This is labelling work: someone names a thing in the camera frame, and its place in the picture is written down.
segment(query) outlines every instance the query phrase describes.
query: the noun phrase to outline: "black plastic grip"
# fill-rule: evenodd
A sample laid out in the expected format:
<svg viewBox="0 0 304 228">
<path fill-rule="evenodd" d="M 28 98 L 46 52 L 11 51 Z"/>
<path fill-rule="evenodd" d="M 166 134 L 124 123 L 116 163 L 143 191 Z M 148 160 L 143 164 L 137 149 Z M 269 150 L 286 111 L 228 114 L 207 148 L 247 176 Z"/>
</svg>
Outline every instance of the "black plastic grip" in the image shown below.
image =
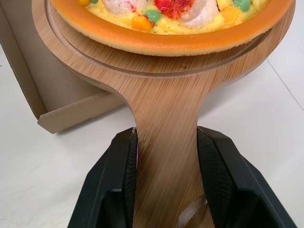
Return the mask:
<svg viewBox="0 0 304 228">
<path fill-rule="evenodd" d="M 198 127 L 205 196 L 216 228 L 295 228 L 262 174 L 230 138 Z"/>
<path fill-rule="evenodd" d="M 131 228 L 136 189 L 137 132 L 128 129 L 88 173 L 68 228 Z"/>
</svg>

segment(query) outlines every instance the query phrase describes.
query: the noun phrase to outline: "wooden serving paddle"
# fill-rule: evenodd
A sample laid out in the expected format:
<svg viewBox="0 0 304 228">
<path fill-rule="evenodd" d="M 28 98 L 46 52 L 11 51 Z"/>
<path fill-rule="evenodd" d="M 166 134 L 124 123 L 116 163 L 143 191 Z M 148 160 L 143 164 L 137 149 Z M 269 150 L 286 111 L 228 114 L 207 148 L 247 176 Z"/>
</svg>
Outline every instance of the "wooden serving paddle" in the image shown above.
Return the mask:
<svg viewBox="0 0 304 228">
<path fill-rule="evenodd" d="M 117 50 L 75 31 L 49 0 L 32 0 L 38 33 L 66 67 L 120 94 L 133 112 L 140 144 L 134 228 L 173 228 L 201 195 L 196 145 L 198 113 L 223 83 L 255 69 L 283 39 L 295 2 L 269 32 L 248 44 L 193 57 L 152 57 Z M 207 209 L 187 227 L 213 227 Z"/>
</svg>

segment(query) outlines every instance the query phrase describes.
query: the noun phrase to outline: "corn kernel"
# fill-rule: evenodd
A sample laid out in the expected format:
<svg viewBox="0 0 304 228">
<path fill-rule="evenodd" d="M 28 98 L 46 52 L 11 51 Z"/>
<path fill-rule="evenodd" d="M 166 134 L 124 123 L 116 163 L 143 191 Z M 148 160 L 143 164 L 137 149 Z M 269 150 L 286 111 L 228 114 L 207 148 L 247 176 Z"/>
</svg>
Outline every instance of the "corn kernel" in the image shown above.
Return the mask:
<svg viewBox="0 0 304 228">
<path fill-rule="evenodd" d="M 269 0 L 252 0 L 252 5 L 254 8 L 256 8 L 256 10 L 260 11 L 267 5 L 268 2 Z"/>
<path fill-rule="evenodd" d="M 219 10 L 223 10 L 233 4 L 233 0 L 217 0 Z"/>
<path fill-rule="evenodd" d="M 134 16 L 132 18 L 132 28 L 140 31 L 150 32 L 152 25 L 145 16 Z"/>
<path fill-rule="evenodd" d="M 90 0 L 78 0 L 78 4 L 81 6 L 88 6 L 90 2 Z"/>
<path fill-rule="evenodd" d="M 220 13 L 224 17 L 225 26 L 228 28 L 239 25 L 243 22 L 244 15 L 237 7 L 229 6 L 228 8 L 223 9 Z"/>
</svg>

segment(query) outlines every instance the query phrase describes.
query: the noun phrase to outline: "pizza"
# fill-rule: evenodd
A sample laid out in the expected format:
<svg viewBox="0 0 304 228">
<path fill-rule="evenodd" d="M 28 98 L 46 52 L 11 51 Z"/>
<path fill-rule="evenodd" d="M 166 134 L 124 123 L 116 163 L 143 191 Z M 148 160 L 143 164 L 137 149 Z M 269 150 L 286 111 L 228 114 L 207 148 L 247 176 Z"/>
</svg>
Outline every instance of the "pizza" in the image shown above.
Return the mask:
<svg viewBox="0 0 304 228">
<path fill-rule="evenodd" d="M 71 27 L 152 56 L 224 51 L 270 30 L 294 0 L 47 0 Z"/>
<path fill-rule="evenodd" d="M 213 32 L 241 24 L 270 0 L 78 0 L 113 24 L 161 35 Z"/>
</svg>

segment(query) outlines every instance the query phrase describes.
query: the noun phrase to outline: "red sauce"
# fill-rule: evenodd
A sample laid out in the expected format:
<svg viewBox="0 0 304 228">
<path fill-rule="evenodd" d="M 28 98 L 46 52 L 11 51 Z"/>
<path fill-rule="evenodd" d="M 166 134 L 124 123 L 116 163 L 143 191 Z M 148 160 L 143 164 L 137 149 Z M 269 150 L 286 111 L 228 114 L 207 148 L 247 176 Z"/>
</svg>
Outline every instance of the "red sauce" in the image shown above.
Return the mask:
<svg viewBox="0 0 304 228">
<path fill-rule="evenodd" d="M 194 0 L 154 0 L 156 7 L 162 14 L 171 19 L 178 19 L 187 11 Z"/>
</svg>

